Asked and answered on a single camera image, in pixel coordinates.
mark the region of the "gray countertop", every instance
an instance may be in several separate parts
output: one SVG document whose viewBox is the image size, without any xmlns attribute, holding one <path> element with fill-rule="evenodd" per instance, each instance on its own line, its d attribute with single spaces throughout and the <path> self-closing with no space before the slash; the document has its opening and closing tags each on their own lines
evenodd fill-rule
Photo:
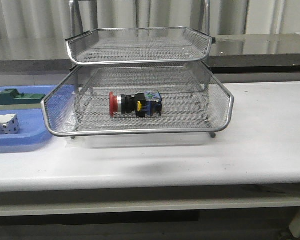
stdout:
<svg viewBox="0 0 300 240">
<path fill-rule="evenodd" d="M 300 66 L 300 35 L 219 35 L 212 68 Z M 67 71 L 64 39 L 0 39 L 0 72 Z"/>
</svg>

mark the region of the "green component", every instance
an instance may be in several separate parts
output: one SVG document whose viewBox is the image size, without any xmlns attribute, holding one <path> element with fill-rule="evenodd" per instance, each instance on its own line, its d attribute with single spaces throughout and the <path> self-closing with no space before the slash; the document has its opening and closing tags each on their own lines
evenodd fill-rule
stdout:
<svg viewBox="0 0 300 240">
<path fill-rule="evenodd" d="M 5 89 L 0 92 L 0 110 L 7 110 L 6 105 L 18 105 L 13 109 L 38 108 L 45 94 L 19 93 L 17 89 Z"/>
</svg>

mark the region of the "white curtain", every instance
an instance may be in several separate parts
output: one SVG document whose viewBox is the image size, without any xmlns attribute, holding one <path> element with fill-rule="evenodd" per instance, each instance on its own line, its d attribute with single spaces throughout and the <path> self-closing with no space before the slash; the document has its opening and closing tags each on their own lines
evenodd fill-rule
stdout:
<svg viewBox="0 0 300 240">
<path fill-rule="evenodd" d="M 81 1 L 84 30 L 197 29 L 201 0 Z M 70 37 L 69 0 L 0 0 L 0 39 Z M 211 0 L 210 34 L 300 32 L 300 0 Z"/>
</svg>

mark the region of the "upper mesh tray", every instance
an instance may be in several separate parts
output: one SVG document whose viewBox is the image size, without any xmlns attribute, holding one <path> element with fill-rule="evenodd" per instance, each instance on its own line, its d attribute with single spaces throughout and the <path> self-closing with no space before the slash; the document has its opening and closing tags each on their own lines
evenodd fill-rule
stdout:
<svg viewBox="0 0 300 240">
<path fill-rule="evenodd" d="M 77 65 L 199 61 L 211 44 L 210 36 L 187 27 L 96 29 L 66 40 Z"/>
</svg>

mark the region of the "blue plastic tray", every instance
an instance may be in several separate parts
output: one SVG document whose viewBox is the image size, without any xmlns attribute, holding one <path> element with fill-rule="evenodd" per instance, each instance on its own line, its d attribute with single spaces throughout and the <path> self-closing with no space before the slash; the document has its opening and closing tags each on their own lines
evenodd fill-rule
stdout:
<svg viewBox="0 0 300 240">
<path fill-rule="evenodd" d="M 56 86 L 3 86 L 5 89 L 17 89 L 19 93 L 48 94 Z M 0 135 L 0 153 L 28 152 L 40 148 L 52 135 L 45 126 L 41 108 L 23 110 L 3 110 L 0 115 L 17 114 L 20 130 L 17 134 Z"/>
</svg>

